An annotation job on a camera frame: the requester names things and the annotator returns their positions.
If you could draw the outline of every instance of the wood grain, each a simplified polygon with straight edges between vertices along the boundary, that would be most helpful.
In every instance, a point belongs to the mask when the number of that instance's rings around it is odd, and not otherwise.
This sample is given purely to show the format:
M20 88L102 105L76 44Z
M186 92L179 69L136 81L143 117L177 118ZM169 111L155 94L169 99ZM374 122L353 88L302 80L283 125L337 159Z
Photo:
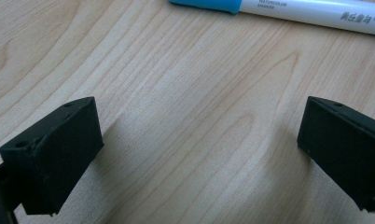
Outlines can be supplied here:
M375 223L296 143L309 95L375 118L374 35L166 0L0 0L0 146L89 95L104 149L59 215L20 206L20 223Z

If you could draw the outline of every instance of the wooden table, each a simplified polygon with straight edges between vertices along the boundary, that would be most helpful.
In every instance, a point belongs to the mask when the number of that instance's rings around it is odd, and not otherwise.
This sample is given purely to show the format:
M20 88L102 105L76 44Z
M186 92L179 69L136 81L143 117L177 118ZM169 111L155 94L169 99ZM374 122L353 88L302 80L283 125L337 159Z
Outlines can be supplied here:
M374 35L167 0L0 0L0 146L91 95L105 147L57 216L20 206L20 223L375 223L296 143L309 95L375 119Z

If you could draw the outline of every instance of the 3d printed part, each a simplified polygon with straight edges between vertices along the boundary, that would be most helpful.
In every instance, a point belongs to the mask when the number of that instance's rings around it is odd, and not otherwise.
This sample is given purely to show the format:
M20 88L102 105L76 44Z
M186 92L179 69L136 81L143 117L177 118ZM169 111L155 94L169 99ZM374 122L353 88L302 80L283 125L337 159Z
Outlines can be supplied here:
M298 144L358 205L375 212L375 120L309 97Z
M0 209L57 214L103 146L93 97L60 106L0 148Z

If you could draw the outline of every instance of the white marker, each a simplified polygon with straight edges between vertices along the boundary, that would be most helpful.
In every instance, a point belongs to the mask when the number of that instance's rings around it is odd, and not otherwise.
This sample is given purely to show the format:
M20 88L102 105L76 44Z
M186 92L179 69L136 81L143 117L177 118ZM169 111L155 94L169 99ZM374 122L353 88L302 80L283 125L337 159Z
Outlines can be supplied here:
M375 3L355 0L170 0L172 3L239 11L375 35Z

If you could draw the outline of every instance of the black bracket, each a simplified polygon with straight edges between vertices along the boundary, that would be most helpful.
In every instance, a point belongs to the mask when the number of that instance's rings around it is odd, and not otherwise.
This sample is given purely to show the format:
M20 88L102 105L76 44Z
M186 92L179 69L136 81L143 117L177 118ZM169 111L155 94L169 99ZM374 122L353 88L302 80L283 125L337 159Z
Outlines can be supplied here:
M59 213L77 181L104 146L94 97L65 104L0 148L0 224L27 215Z
M375 120L309 97L298 144L358 205L375 212Z

